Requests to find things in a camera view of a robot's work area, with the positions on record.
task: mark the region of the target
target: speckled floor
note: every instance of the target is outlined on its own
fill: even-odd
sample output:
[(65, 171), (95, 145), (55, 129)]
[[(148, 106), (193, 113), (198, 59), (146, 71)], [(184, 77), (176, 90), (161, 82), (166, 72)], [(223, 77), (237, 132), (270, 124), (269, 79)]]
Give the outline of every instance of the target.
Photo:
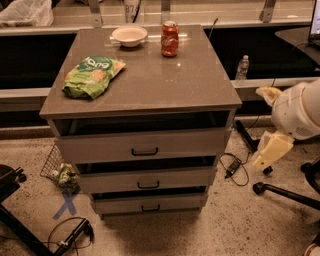
[[(274, 128), (261, 118), (249, 133), (259, 138), (265, 130)], [(252, 190), (254, 183), (263, 181), (320, 199), (300, 171), (301, 164), (319, 157), (319, 138), (296, 145), (273, 165), (274, 171), (269, 176), (247, 164), (250, 180), (243, 187), (225, 180), (225, 170), (219, 163), (207, 204), (200, 213), (112, 216), (103, 220), (93, 212), (88, 196), (82, 192), (73, 200), (75, 215), (67, 209), (58, 219), (53, 218), (64, 204), (64, 198), (50, 180), (40, 177), (53, 144), (49, 127), (0, 129), (0, 163), (22, 167), (28, 178), (2, 205), (44, 242), (63, 220), (87, 218), (93, 226), (95, 241), (89, 245), (88, 237), (79, 238), (77, 247), (81, 256), (301, 256), (320, 232), (317, 210), (268, 191), (257, 196)], [(236, 131), (232, 132), (226, 152), (243, 161), (247, 157), (248, 149)], [(225, 165), (231, 162), (228, 156), (222, 160)], [(244, 170), (239, 169), (234, 179), (245, 182)], [(67, 222), (52, 234), (50, 241), (64, 240), (78, 223), (79, 219)], [(2, 223), (0, 235), (15, 238)], [(0, 238), (0, 244), (0, 255), (33, 255), (18, 240)], [(50, 244), (50, 249), (54, 251), (55, 244)], [(72, 249), (66, 255), (77, 255), (77, 250)]]

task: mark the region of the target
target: blue tape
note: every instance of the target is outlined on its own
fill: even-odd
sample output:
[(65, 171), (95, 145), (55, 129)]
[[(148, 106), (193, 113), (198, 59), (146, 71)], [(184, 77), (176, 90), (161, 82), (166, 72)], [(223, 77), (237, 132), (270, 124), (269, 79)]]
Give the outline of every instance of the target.
[(73, 199), (76, 197), (76, 195), (80, 192), (80, 188), (78, 187), (75, 191), (72, 192), (72, 194), (69, 194), (67, 189), (64, 189), (62, 191), (62, 195), (64, 198), (64, 204), (60, 207), (60, 209), (57, 211), (57, 213), (53, 216), (53, 219), (57, 220), (60, 218), (60, 216), (64, 213), (66, 209), (69, 210), (70, 214), (73, 216), (77, 213), (76, 208), (73, 204)]

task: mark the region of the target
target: chair wheel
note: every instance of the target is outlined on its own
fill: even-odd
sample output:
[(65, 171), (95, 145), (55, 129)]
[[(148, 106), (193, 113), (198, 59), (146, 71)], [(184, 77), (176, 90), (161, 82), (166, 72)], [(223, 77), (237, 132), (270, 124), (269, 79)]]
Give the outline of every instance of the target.
[(256, 184), (253, 184), (253, 191), (257, 194), (260, 195), (264, 191), (266, 191), (265, 185), (262, 182), (258, 182)]

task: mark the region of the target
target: white bowl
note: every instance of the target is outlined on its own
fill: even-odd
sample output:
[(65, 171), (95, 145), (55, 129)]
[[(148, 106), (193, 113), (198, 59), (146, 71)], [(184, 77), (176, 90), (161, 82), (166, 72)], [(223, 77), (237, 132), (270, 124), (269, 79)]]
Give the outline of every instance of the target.
[(139, 26), (123, 26), (112, 32), (114, 39), (119, 41), (122, 46), (136, 47), (148, 35), (147, 30)]

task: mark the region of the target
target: drawer cabinet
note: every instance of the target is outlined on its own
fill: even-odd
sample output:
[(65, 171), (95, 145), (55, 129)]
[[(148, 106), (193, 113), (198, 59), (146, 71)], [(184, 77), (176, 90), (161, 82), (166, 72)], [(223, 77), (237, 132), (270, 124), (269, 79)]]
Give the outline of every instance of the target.
[[(146, 29), (160, 38), (160, 26)], [(160, 41), (119, 48), (112, 31), (79, 31), (40, 115), (101, 217), (200, 211), (241, 101), (200, 26), (180, 26), (174, 58)], [(95, 100), (66, 97), (67, 72), (93, 54), (127, 66)]]

